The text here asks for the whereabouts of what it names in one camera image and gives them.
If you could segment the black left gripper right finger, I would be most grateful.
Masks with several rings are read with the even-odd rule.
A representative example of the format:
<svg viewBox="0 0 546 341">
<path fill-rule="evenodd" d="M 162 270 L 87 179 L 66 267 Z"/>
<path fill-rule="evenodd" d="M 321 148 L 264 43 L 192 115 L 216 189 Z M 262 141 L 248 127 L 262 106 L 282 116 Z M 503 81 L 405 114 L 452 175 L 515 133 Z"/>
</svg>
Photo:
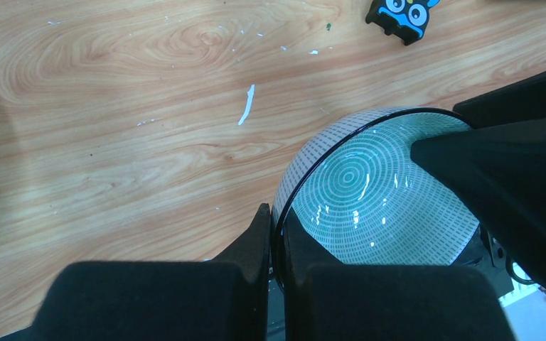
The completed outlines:
<svg viewBox="0 0 546 341">
<path fill-rule="evenodd" d="M 283 224 L 288 340 L 513 340 L 489 280 L 470 266 L 349 265 Z"/>
</svg>

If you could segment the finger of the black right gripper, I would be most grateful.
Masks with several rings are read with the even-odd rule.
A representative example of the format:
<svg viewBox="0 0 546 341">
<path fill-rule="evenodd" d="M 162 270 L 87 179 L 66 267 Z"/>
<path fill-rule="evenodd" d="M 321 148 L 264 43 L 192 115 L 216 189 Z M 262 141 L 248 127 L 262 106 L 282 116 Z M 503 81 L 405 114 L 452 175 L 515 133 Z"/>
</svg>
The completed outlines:
<svg viewBox="0 0 546 341">
<path fill-rule="evenodd" d="M 546 118 L 419 140 L 410 157 L 546 288 Z"/>
<path fill-rule="evenodd" d="M 546 118 L 546 71 L 455 104 L 474 128 Z"/>
</svg>

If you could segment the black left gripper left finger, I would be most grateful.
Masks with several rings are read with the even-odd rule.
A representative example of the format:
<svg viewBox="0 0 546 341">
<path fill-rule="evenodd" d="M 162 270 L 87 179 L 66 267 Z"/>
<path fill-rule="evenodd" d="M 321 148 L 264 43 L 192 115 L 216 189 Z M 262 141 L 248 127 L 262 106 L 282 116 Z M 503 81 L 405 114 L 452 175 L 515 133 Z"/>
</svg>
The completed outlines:
<svg viewBox="0 0 546 341">
<path fill-rule="evenodd" d="M 7 340 L 264 340 L 268 204 L 207 261 L 79 261 Z"/>
</svg>

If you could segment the small celadon cup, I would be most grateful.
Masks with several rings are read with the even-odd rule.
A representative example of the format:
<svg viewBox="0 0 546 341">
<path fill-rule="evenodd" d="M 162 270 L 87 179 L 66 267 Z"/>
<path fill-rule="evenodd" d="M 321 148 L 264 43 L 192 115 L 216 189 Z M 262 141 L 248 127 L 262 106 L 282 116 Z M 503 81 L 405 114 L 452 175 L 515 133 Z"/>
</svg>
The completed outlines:
<svg viewBox="0 0 546 341">
<path fill-rule="evenodd" d="M 296 215 L 345 264 L 454 263 L 479 222 L 457 196 L 410 158 L 415 141 L 471 130 L 429 107 L 349 114 L 310 139 L 282 176 L 272 208 L 272 267 L 284 285 L 283 225 Z"/>
</svg>

